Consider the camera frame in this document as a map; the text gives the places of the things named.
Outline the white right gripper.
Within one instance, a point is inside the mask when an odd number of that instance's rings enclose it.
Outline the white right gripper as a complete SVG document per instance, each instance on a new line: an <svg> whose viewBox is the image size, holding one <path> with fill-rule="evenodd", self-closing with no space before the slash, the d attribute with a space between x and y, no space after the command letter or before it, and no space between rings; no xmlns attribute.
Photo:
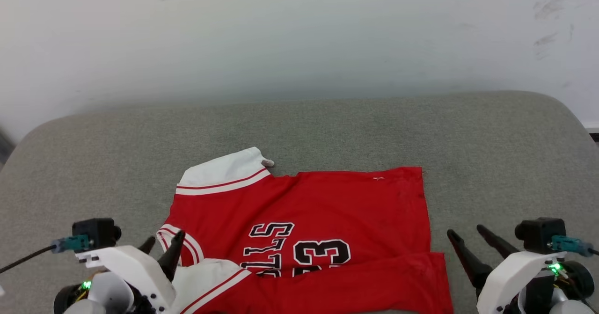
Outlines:
<svg viewBox="0 0 599 314"><path fill-rule="evenodd" d="M482 289L476 305L479 314L497 314L497 308L505 308L542 269L556 263L557 258L566 257L566 252L548 255L520 252L484 225L477 225L476 229L486 243L505 259L494 270L477 258L453 229L447 230L447 237L472 286Z"/></svg>

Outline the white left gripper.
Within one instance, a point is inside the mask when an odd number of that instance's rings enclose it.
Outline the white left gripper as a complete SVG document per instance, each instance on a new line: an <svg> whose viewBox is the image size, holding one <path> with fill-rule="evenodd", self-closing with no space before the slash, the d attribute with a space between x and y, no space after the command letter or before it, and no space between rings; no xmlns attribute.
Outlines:
<svg viewBox="0 0 599 314"><path fill-rule="evenodd" d="M75 256L88 269L104 267L107 273L92 278L88 299L98 311L126 313L133 309L135 295L147 299L157 314L171 314L176 291L171 283L177 270L185 239L185 231L178 231L171 245L156 261L149 254L156 243L150 236L138 247L118 246L81 252Z"/></svg>

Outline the red Bulls 23 jersey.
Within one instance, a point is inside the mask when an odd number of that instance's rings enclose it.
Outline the red Bulls 23 jersey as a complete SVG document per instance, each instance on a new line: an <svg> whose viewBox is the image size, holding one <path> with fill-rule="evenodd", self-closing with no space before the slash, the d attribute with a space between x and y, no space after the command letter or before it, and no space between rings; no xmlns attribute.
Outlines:
<svg viewBox="0 0 599 314"><path fill-rule="evenodd" d="M175 314L453 314L422 169L275 177L256 147L187 169L157 238L184 231Z"/></svg>

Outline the grey fabric sofa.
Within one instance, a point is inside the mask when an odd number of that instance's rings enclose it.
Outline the grey fabric sofa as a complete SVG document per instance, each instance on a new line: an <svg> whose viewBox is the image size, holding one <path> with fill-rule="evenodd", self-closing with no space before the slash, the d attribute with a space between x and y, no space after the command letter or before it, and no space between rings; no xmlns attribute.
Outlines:
<svg viewBox="0 0 599 314"><path fill-rule="evenodd" d="M522 91L179 106L79 114L28 133L0 170L0 267L112 217L120 243L163 224L186 169L257 147L277 176L420 166L432 248L447 252L457 314L475 295L449 240L482 261L500 255L483 224L515 246L522 220L559 217L599 248L599 146L563 103Z"/></svg>

